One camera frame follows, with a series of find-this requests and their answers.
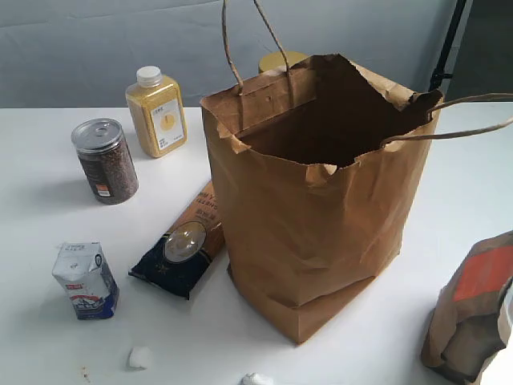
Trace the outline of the brown paper bag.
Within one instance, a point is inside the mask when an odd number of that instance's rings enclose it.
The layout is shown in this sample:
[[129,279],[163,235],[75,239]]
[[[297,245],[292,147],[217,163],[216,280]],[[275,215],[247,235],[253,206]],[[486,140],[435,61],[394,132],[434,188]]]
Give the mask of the brown paper bag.
[[201,107],[232,280],[303,343],[399,254],[446,102],[314,55]]

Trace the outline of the dark blue food pouch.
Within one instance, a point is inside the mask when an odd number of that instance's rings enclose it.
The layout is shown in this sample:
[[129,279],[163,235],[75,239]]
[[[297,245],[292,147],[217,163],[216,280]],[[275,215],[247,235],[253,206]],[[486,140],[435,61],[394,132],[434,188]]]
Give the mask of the dark blue food pouch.
[[128,275],[188,300],[224,245],[213,184],[208,182]]

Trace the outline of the brown orange package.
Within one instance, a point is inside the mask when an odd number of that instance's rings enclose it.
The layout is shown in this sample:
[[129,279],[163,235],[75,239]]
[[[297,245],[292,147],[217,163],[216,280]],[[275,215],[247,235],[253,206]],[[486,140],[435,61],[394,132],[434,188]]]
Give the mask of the brown orange package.
[[420,358],[453,384],[479,384],[512,332],[512,232],[474,244],[442,288]]

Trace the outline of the jar with gold lid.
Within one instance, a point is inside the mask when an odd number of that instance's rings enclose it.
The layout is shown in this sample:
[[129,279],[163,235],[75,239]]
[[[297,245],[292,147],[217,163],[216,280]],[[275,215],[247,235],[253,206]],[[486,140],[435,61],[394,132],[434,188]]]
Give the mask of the jar with gold lid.
[[[289,65],[292,66],[300,61],[306,59],[308,55],[297,52],[297,51],[286,51],[285,55],[287,60],[289,61]],[[283,67],[285,65],[285,60],[281,54],[281,52],[276,51],[263,56],[258,63],[258,71],[260,73],[273,70],[278,67]]]

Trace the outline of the yellow grain bottle white cap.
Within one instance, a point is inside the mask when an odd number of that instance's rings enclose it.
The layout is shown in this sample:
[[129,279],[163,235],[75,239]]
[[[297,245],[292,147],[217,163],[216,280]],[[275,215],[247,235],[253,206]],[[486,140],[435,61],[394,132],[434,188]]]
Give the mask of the yellow grain bottle white cap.
[[135,76],[125,91],[135,132],[143,151],[160,158],[187,140],[180,85],[156,66],[141,67]]

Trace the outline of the clear jar of brown grains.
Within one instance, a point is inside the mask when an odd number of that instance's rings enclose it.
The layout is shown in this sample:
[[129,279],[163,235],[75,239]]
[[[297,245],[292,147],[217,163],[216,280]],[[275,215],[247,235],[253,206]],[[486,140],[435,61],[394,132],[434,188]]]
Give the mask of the clear jar of brown grains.
[[139,182],[120,122],[88,120],[73,130],[71,142],[97,201],[117,205],[135,195]]

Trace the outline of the white crumpled paper at edge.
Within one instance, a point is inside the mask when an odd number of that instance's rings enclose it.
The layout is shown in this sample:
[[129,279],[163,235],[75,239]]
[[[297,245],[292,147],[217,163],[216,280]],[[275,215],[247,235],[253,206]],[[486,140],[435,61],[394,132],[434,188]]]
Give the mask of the white crumpled paper at edge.
[[240,385],[274,385],[274,379],[260,373],[248,373],[240,381]]

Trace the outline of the small white blue milk carton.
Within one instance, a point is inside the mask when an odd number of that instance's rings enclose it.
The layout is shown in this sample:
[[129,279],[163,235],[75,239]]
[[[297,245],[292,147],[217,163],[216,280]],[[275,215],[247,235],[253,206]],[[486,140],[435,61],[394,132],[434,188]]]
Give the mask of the small white blue milk carton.
[[52,275],[70,299],[77,319],[114,316],[119,287],[98,242],[63,243]]

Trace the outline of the white crumpled paper ball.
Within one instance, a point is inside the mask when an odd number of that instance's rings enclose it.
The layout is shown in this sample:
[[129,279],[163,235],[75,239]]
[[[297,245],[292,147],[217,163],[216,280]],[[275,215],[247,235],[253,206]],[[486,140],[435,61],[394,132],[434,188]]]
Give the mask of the white crumpled paper ball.
[[127,357],[127,368],[134,371],[144,371],[153,365],[153,354],[147,346],[132,347]]

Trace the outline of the black stand pole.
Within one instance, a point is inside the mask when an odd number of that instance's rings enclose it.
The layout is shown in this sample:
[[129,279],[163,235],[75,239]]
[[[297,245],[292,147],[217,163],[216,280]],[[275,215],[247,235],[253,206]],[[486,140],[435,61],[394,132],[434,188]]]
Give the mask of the black stand pole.
[[453,78],[452,73],[446,72],[446,65],[466,4],[467,0],[457,0],[455,3],[454,12],[447,29],[438,61],[430,77],[429,91],[440,88],[444,80]]

